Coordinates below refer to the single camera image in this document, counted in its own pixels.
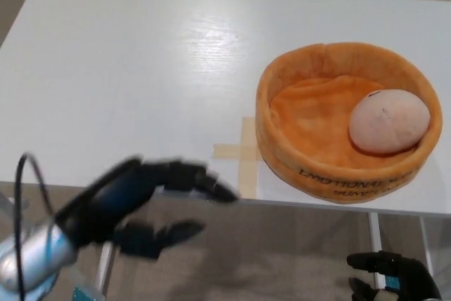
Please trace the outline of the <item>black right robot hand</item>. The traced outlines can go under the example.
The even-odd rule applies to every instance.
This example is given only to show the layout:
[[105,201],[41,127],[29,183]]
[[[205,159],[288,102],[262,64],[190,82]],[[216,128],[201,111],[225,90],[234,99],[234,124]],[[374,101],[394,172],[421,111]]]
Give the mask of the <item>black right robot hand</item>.
[[354,253],[347,256],[353,269],[394,278],[384,288],[373,288],[350,278],[353,300],[441,300],[440,291],[428,269],[417,259],[386,251]]

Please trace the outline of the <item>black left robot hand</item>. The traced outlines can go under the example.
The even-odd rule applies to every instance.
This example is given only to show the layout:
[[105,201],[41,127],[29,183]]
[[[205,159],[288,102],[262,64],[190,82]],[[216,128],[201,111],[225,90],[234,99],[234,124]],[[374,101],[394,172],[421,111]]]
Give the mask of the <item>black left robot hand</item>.
[[205,227],[201,221],[184,220],[156,230],[148,223],[126,221],[157,188],[195,190],[224,204],[240,198],[205,165],[181,160],[147,162],[135,157],[105,173],[58,210],[56,225],[76,249],[111,242],[125,255],[157,260],[164,249],[193,238]]

